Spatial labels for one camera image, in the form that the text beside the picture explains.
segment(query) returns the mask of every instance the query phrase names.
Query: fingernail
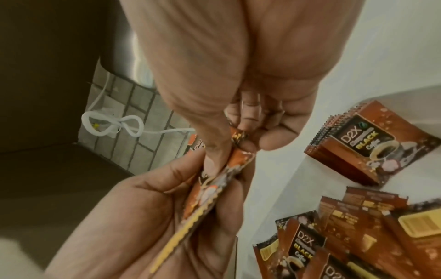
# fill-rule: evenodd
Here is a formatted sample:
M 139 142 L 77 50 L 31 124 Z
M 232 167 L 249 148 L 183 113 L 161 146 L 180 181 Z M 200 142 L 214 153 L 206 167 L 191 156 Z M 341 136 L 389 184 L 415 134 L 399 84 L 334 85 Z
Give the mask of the fingernail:
M 215 162 L 211 158 L 209 158 L 208 156 L 205 156 L 204 171 L 211 177 L 213 177 L 217 174 Z

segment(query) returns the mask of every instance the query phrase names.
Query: brown wall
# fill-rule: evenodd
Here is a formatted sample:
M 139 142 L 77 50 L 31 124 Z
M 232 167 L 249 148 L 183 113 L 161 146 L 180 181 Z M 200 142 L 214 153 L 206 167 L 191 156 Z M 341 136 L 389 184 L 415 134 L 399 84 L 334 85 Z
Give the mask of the brown wall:
M 107 0 L 0 0 L 0 153 L 76 142 Z

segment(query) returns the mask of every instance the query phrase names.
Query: tiled wall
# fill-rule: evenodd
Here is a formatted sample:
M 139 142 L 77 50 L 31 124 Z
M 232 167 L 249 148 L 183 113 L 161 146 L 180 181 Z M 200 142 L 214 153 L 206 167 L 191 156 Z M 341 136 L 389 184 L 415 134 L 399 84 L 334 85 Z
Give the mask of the tiled wall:
M 106 82 L 107 71 L 98 63 L 90 87 L 87 107 L 95 100 Z M 188 128 L 189 123 L 173 113 L 155 89 L 144 89 L 126 80 L 111 75 L 106 94 L 124 105 L 124 116 L 137 115 L 143 119 L 147 131 L 161 131 L 170 128 Z M 102 106 L 102 99 L 94 109 Z M 165 165 L 182 156 L 188 140 L 188 133 L 167 133 L 162 135 L 143 134 L 131 137 L 124 129 L 115 139 L 108 136 L 96 137 L 81 126 L 79 143 L 101 156 L 118 164 L 133 174 L 144 173 Z

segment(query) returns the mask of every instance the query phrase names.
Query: white cable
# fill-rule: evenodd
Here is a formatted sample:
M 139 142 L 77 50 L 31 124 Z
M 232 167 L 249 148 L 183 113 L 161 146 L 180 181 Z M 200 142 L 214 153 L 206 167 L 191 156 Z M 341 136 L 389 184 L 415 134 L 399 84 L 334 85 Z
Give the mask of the white cable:
M 104 84 L 104 87 L 101 90 L 100 94 L 87 108 L 86 112 L 84 112 L 83 115 L 81 116 L 81 122 L 83 123 L 84 128 L 86 128 L 86 130 L 92 135 L 102 137 L 111 132 L 118 133 L 119 131 L 121 131 L 121 128 L 124 128 L 132 137 L 140 137 L 142 134 L 165 134 L 165 133 L 174 133 L 174 132 L 194 131 L 194 129 L 192 128 L 167 129 L 162 131 L 144 131 L 144 123 L 142 122 L 142 119 L 137 115 L 127 115 L 121 118 L 116 118 L 112 115 L 104 114 L 99 111 L 92 111 L 93 107 L 96 106 L 98 101 L 104 95 L 104 92 L 107 87 L 107 83 L 109 82 L 109 78 L 110 78 L 110 73 L 107 73 L 106 83 Z M 106 121 L 109 123 L 109 125 L 105 130 L 98 131 L 92 126 L 92 123 L 90 122 L 90 118 Z M 125 121 L 127 120 L 136 120 L 138 122 L 138 128 L 128 126 L 125 123 Z

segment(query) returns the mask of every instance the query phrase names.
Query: stainless steel surface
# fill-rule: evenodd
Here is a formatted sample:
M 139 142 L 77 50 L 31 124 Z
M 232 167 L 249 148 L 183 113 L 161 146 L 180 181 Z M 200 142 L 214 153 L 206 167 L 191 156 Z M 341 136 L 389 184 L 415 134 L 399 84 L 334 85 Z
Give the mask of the stainless steel surface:
M 145 88 L 153 88 L 153 75 L 148 68 L 138 38 L 130 28 L 118 0 L 111 0 L 101 65 L 112 74 Z

